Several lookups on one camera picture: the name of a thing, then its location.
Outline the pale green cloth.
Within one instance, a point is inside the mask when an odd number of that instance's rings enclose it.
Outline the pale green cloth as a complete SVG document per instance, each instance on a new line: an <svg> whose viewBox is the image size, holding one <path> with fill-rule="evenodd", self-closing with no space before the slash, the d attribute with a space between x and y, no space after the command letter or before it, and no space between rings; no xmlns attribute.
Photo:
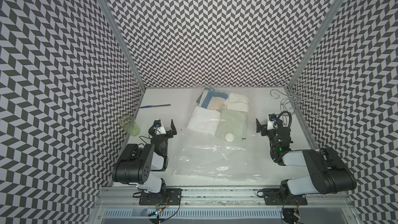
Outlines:
<svg viewBox="0 0 398 224"><path fill-rule="evenodd" d="M226 141L224 138L225 134L233 133L235 136L233 142L241 142L244 138L246 127L246 113L223 109L215 136Z"/></svg>

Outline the white towel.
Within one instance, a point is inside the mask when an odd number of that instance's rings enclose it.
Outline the white towel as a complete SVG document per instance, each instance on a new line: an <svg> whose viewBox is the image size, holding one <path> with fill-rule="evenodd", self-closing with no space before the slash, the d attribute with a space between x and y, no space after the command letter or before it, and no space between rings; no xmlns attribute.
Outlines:
<svg viewBox="0 0 398 224"><path fill-rule="evenodd" d="M243 94L230 93L224 103L225 109L243 113L249 112L249 98Z"/></svg>
<svg viewBox="0 0 398 224"><path fill-rule="evenodd" d="M203 134L216 135L221 112L196 106L188 122L187 129Z"/></svg>

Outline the clear plastic vacuum bag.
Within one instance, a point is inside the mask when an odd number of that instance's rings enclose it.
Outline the clear plastic vacuum bag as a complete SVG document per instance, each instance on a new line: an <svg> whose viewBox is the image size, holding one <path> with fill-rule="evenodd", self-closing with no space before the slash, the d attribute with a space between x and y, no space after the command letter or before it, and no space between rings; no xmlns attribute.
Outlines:
<svg viewBox="0 0 398 224"><path fill-rule="evenodd" d="M194 98L175 153L173 175L230 181L260 181L258 148L248 133L247 88L205 87Z"/></svg>

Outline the blue and cream towel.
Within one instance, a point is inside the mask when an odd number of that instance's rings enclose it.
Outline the blue and cream towel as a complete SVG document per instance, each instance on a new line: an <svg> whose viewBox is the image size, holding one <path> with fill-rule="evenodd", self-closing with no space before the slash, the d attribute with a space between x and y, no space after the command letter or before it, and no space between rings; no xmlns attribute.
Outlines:
<svg viewBox="0 0 398 224"><path fill-rule="evenodd" d="M228 94L212 88L205 88L196 103L199 107L209 110L221 110L228 99Z"/></svg>

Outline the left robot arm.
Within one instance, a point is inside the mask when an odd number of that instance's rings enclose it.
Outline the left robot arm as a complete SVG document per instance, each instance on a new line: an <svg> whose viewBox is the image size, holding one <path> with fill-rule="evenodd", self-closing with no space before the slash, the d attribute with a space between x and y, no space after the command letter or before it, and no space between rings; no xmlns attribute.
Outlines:
<svg viewBox="0 0 398 224"><path fill-rule="evenodd" d="M128 144L116 162L112 179L124 185L133 185L146 194L166 194L164 179L153 172L164 172L167 169L169 158L169 139L177 135L174 121L171 129L162 131L162 121L155 120L148 130L151 136L150 143L143 146Z"/></svg>

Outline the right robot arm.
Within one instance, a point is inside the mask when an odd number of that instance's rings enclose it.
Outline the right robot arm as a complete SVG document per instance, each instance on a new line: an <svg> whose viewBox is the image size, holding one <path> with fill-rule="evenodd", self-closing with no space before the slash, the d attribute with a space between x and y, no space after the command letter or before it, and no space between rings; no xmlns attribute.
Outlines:
<svg viewBox="0 0 398 224"><path fill-rule="evenodd" d="M270 115L268 122L261 124L256 119L256 132L269 140L271 160L279 166L304 167L308 175L286 179L279 192L286 196L312 194L336 194L354 190L357 181L338 153L330 147L320 149L292 150L290 120L284 125L280 117Z"/></svg>

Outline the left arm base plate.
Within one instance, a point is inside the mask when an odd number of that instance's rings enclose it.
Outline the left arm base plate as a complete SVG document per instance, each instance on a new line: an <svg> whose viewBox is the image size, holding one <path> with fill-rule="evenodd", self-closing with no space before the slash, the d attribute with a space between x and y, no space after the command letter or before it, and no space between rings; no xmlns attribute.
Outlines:
<svg viewBox="0 0 398 224"><path fill-rule="evenodd" d="M181 202L182 189L181 188L167 188L163 192L142 193L139 200L139 205L166 205L175 206Z"/></svg>

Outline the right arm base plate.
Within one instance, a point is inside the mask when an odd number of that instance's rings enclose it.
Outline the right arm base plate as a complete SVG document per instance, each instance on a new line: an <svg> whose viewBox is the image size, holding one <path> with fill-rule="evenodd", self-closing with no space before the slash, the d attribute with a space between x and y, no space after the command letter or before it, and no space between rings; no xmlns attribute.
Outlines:
<svg viewBox="0 0 398 224"><path fill-rule="evenodd" d="M304 195L292 195L289 190L264 188L261 191L266 205L308 205L307 198Z"/></svg>

